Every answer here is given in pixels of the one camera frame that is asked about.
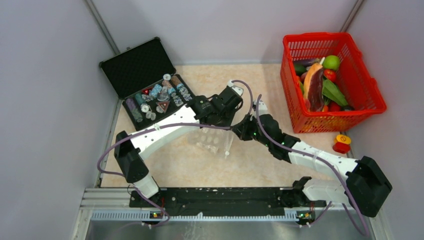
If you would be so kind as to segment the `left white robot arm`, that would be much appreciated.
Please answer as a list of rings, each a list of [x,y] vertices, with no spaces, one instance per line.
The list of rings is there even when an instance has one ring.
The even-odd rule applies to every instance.
[[[121,135],[115,146],[115,159],[125,180],[141,193],[141,200],[147,206],[156,206],[161,194],[145,159],[185,133],[200,128],[230,130],[235,113],[243,103],[243,93],[243,88],[228,85],[212,98],[194,96],[185,106],[151,127]]]

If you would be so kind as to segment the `clear zip top bag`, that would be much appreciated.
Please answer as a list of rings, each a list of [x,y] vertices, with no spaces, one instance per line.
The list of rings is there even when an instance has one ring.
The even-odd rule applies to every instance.
[[[234,134],[229,130],[201,128],[188,134],[187,140],[219,158],[226,159],[234,140]]]

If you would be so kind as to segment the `green toy apple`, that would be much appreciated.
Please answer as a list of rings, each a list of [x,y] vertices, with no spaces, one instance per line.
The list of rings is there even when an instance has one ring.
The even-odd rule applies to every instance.
[[[341,64],[341,60],[336,55],[328,55],[324,58],[322,62],[322,66],[325,69],[330,69],[333,71],[337,71],[340,67],[340,64]]]

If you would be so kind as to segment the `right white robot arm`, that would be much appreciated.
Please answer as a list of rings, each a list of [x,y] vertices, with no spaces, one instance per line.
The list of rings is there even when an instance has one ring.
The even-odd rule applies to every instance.
[[[307,180],[293,192],[293,200],[299,206],[307,206],[311,201],[333,201],[358,207],[362,215],[374,218],[393,189],[373,158],[347,158],[319,150],[282,132],[270,114],[250,115],[232,131],[242,141],[255,140],[263,144],[278,160],[334,178],[334,181]]]

